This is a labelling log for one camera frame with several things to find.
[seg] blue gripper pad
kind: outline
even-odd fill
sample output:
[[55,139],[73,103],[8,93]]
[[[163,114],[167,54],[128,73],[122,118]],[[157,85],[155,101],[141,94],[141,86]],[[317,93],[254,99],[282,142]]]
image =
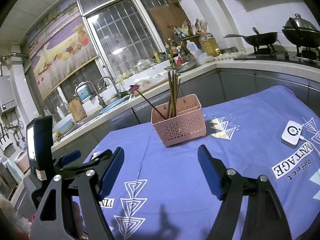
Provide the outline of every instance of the blue gripper pad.
[[100,184],[99,196],[101,199],[110,195],[113,185],[116,182],[119,171],[124,162],[124,150],[121,148],[117,155],[112,160],[106,173],[103,175]]
[[207,148],[204,145],[201,145],[198,148],[198,161],[202,168],[205,179],[207,180],[211,193],[221,200],[222,196],[224,195],[221,186],[221,176],[213,165],[212,160],[213,158],[211,157]]
[[79,159],[80,157],[81,157],[81,152],[79,150],[76,150],[72,153],[69,153],[66,156],[63,156],[62,160],[61,160],[61,164],[63,166],[68,165],[68,164],[74,162],[75,160]]

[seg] gas stove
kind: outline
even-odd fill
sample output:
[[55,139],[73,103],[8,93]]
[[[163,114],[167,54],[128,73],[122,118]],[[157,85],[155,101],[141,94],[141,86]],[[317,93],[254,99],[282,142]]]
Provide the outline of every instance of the gas stove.
[[234,60],[282,61],[320,68],[320,50],[305,48],[300,51],[297,47],[297,52],[276,51],[273,45],[269,45],[266,48],[254,48],[254,53],[237,57]]

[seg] pipe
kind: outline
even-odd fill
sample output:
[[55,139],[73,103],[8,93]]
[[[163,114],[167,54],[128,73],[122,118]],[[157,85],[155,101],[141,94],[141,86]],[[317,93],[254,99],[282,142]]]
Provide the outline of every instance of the pipe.
[[106,105],[106,103],[104,102],[103,98],[99,95],[99,92],[97,91],[96,87],[92,84],[91,81],[86,81],[86,82],[82,83],[81,85],[78,85],[78,86],[76,87],[76,89],[75,89],[76,96],[79,97],[79,94],[78,94],[78,92],[77,92],[77,89],[78,89],[79,87],[82,87],[84,84],[91,84],[92,87],[93,87],[93,89],[94,89],[94,91],[96,92],[96,94],[97,94],[97,96],[98,96],[99,105],[101,105],[102,108],[107,107],[107,105]]
[[28,54],[23,54],[23,53],[19,53],[19,52],[11,52],[9,53],[7,56],[3,56],[0,57],[0,77],[3,76],[3,72],[2,72],[2,61],[3,60],[7,60],[11,57],[20,57],[20,58],[28,58],[29,55]]
[[118,90],[118,88],[116,87],[116,84],[114,83],[114,81],[113,81],[113,79],[112,79],[111,77],[103,76],[102,78],[100,78],[99,81],[98,81],[98,86],[100,86],[100,81],[101,81],[103,78],[107,78],[107,79],[109,79],[109,80],[111,81],[111,83],[113,84],[113,86],[114,86],[115,89],[116,89],[116,92],[117,92],[118,96],[121,97],[121,93],[120,93],[120,91]]

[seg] metal screw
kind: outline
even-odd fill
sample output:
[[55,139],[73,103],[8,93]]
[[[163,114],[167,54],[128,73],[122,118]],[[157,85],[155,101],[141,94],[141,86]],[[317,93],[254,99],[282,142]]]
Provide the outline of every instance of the metal screw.
[[260,180],[261,180],[262,182],[267,182],[267,181],[268,181],[268,177],[265,176],[265,175],[261,175],[261,176],[260,176]]
[[59,181],[61,179],[61,175],[55,175],[54,177],[53,177],[53,180],[54,181]]
[[93,176],[94,175],[94,170],[88,170],[88,171],[86,171],[86,173],[85,173],[87,176]]
[[236,171],[234,169],[227,169],[227,174],[233,176],[236,174]]

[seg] screen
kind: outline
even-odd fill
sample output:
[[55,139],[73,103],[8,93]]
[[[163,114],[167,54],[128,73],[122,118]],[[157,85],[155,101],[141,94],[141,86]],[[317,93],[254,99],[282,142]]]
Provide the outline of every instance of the screen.
[[27,131],[27,141],[28,141],[28,154],[31,160],[36,160],[35,153],[35,141],[34,141],[34,131],[33,126]]

